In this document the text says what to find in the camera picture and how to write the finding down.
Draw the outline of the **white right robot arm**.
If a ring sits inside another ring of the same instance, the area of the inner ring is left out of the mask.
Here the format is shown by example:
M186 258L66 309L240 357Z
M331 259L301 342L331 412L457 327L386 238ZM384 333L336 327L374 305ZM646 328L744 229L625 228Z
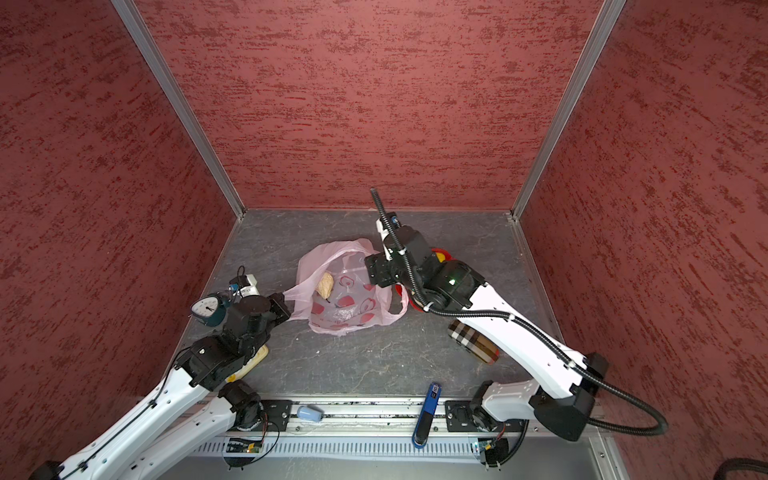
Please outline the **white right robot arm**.
M607 360L585 355L555 340L512 308L469 265L440 261L424 237L408 226L376 225L383 250L366 258L370 281L380 287L399 284L423 311L445 313L471 337L482 336L523 367L531 380L486 382L473 406L475 421L537 420L556 436L578 440L595 405L598 385L574 366L604 378Z

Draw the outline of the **red flower-shaped plastic plate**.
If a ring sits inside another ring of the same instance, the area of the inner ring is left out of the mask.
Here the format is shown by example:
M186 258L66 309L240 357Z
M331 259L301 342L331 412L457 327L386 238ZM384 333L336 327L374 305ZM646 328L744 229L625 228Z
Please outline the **red flower-shaped plastic plate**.
M433 247L432 252L436 255L440 263L453 260L453 256L448 251L442 248ZM403 290L403 286L401 284L395 284L394 288L396 293L400 296L403 296L403 294L405 293L405 291ZM419 312L423 312L422 306L415 300L415 296L413 294L408 294L408 303L411 308Z

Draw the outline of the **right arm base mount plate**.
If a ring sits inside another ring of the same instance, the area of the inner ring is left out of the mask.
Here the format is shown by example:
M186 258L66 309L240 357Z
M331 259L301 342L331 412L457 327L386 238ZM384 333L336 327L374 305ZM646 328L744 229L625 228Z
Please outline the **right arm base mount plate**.
M523 430L522 420L493 420L488 414L481 414L480 408L469 400L446 400L444 411L446 427L450 433L498 434L502 431L518 433Z

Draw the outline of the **blue black handheld device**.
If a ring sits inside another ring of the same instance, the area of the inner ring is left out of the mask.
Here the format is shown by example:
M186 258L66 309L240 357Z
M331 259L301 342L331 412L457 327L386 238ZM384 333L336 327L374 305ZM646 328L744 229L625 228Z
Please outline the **blue black handheld device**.
M411 437L412 445L416 449L423 449L428 442L441 392L442 387L436 382L432 382L427 390Z

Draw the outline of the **green alarm clock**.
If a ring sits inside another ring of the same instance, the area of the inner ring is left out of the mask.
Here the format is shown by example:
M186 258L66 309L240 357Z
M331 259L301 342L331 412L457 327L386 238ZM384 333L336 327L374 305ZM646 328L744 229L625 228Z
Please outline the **green alarm clock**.
M227 317L227 310L231 305L231 297L226 293L211 293L190 308L191 316L208 328L221 325Z

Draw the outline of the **corner aluminium profile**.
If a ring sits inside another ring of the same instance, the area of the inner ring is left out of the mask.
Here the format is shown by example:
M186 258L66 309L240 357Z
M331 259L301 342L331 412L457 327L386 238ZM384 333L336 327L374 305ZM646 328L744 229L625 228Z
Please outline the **corner aluminium profile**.
M552 122L542 140L529 174L511 210L514 222L522 220L524 211L546 169L558 141L586 87L603 49L626 5L625 0L605 0L585 41L577 63L558 103Z
M151 73L161 87L188 137L200 154L219 190L224 195L235 217L240 221L247 208L222 165L213 145L205 134L190 103L182 92L160 48L152 37L138 6L134 1L112 0L120 20L138 48Z

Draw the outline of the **pink plastic bag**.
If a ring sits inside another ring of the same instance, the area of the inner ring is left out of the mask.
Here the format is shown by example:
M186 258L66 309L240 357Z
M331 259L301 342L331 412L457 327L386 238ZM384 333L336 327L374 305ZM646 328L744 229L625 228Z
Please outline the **pink plastic bag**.
M296 285L284 292L294 303L291 318L306 320L316 333L335 336L398 321L408 310L408 295L400 297L400 307L393 311L394 288L370 283L364 259L375 253L372 242L360 238L321 244L305 254L298 263ZM329 300L315 291L326 271L335 280Z

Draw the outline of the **plaid glasses case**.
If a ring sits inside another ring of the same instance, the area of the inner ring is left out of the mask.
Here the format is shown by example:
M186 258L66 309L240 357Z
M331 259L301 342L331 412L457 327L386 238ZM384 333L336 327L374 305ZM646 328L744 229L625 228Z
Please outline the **plaid glasses case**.
M500 349L491 340L459 320L450 324L449 335L459 346L485 364L494 364L500 357Z

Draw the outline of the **left back corner aluminium profile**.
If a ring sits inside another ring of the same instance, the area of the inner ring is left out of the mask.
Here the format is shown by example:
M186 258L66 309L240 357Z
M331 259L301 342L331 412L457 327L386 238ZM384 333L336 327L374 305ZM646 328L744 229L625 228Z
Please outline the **left back corner aluminium profile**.
M213 145L205 134L190 103L182 92L160 48L152 37L138 6L134 1L112 0L120 20L138 48L151 73L161 87L188 137L200 154L219 190L224 195L235 217L240 221L247 208L222 165Z

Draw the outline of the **right back corner aluminium profile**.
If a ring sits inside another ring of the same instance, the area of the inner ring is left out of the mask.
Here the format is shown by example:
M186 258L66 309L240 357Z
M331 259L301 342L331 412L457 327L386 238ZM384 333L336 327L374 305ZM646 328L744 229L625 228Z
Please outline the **right back corner aluminium profile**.
M529 174L511 210L514 222L522 220L524 211L546 169L558 141L586 87L603 49L626 5L625 0L605 0L585 41L577 63L558 103L552 122L542 140Z

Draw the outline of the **yellow calculator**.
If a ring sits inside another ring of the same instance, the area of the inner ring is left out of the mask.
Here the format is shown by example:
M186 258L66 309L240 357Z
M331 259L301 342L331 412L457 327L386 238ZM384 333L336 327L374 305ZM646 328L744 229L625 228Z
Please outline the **yellow calculator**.
M269 354L269 347L267 345L261 346L255 355L250 358L239 370L226 379L227 383L233 383L238 380L242 380L250 371L252 371L259 363L261 363Z

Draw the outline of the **front aluminium rail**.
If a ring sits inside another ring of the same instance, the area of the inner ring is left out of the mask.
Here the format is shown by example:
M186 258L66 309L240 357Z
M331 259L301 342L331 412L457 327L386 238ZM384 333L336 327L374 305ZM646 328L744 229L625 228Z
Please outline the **front aluminium rail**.
M294 402L292 416L283 435L294 437L404 437L414 431L423 404L421 397L333 397L333 396L269 396L265 399L285 399ZM445 422L446 400L467 400L443 397L435 413L431 439L436 437L483 436L485 433L450 433ZM319 423L296 417L301 405L315 405L324 412Z

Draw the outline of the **small light blue object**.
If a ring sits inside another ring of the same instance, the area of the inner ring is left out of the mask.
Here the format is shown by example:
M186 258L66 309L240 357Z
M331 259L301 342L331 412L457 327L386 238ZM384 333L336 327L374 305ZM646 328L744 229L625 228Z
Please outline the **small light blue object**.
M297 408L296 417L302 421L319 423L324 418L324 412L315 405L301 405Z

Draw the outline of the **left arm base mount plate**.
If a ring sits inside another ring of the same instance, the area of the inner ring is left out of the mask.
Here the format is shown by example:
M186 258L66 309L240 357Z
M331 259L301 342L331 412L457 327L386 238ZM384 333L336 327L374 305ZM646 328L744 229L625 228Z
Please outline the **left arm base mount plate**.
M261 431L268 422L273 422L272 427L285 432L292 416L294 402L285 399L262 399L260 414L252 431Z

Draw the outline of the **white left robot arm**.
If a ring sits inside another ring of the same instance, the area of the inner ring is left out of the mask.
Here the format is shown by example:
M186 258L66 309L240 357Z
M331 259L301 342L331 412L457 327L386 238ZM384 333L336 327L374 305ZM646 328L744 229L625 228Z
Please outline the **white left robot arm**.
M260 395L242 379L272 330L291 312L281 293L212 294L192 307L222 330L181 350L158 385L96 440L33 479L156 479L231 428L272 426Z

